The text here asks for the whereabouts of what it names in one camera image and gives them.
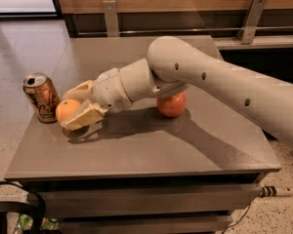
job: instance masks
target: aluminum can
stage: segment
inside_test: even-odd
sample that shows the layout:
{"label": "aluminum can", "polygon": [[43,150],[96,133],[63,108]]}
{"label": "aluminum can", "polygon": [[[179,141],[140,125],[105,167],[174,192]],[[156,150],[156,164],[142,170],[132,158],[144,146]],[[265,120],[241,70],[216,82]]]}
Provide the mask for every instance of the aluminum can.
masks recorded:
{"label": "aluminum can", "polygon": [[56,108],[60,99],[52,80],[46,74],[28,75],[23,79],[22,88],[41,122],[57,121]]}

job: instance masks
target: red ball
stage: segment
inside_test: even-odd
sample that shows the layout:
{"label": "red ball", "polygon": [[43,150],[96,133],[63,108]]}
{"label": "red ball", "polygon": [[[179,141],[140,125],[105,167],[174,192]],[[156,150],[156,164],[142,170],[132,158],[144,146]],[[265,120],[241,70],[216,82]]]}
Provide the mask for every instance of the red ball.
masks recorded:
{"label": "red ball", "polygon": [[159,112],[166,117],[177,117],[186,108],[187,97],[185,92],[170,97],[159,97],[156,99]]}

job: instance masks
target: cable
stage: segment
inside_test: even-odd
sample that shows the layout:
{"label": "cable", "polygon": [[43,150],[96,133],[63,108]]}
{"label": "cable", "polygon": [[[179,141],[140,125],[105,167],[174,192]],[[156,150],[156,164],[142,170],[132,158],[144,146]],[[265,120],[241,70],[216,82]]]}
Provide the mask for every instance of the cable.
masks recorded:
{"label": "cable", "polygon": [[248,207],[247,207],[245,213],[244,213],[243,216],[240,218],[240,220],[239,220],[238,222],[236,222],[235,224],[233,224],[233,225],[229,225],[229,226],[227,226],[226,229],[222,232],[222,234],[224,234],[228,229],[235,227],[239,222],[241,222],[241,221],[244,219],[244,217],[247,215],[247,213],[249,212],[249,210],[250,210],[250,208],[251,208],[251,205],[252,205],[252,203],[248,205]]}

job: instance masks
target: can top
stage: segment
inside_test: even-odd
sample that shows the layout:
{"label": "can top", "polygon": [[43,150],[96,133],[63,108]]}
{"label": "can top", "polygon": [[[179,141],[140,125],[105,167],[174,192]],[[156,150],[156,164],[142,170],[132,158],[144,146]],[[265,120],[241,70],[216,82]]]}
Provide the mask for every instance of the can top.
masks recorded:
{"label": "can top", "polygon": [[28,88],[35,88],[44,84],[48,76],[44,73],[33,73],[25,77],[22,81],[23,85]]}

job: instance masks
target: concrete floor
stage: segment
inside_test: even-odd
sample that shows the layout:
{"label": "concrete floor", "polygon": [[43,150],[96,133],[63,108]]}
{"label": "concrete floor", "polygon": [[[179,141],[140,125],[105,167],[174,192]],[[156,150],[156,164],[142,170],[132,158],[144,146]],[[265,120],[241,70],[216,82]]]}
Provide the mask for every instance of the concrete floor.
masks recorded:
{"label": "concrete floor", "polygon": [[[69,46],[62,20],[0,22],[0,180],[18,148],[33,114],[22,91],[22,79],[35,71],[52,75],[65,47]],[[282,170],[268,175],[263,185],[293,189],[293,150],[271,141]],[[0,188],[0,200],[23,200],[11,187]],[[233,213],[239,219],[243,211]],[[256,199],[248,215],[226,233],[293,233],[293,197]]]}

